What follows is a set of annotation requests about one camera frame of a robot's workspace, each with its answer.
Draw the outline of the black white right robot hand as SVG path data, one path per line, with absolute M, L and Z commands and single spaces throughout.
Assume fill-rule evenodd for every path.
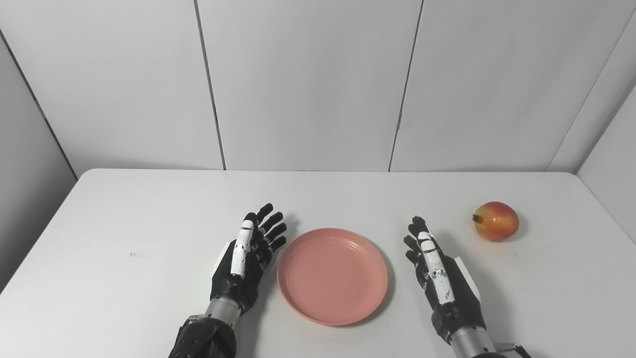
M 443 252 L 422 217 L 413 217 L 407 229 L 405 256 L 414 265 L 416 280 L 432 308 L 436 333 L 451 344 L 459 329 L 486 328 L 479 292 L 461 258 Z

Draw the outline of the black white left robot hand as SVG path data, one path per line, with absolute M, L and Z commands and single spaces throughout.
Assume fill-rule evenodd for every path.
M 211 300 L 230 299 L 241 314 L 255 305 L 264 271 L 287 242 L 283 219 L 270 202 L 245 216 L 236 238 L 227 242 L 215 264 Z

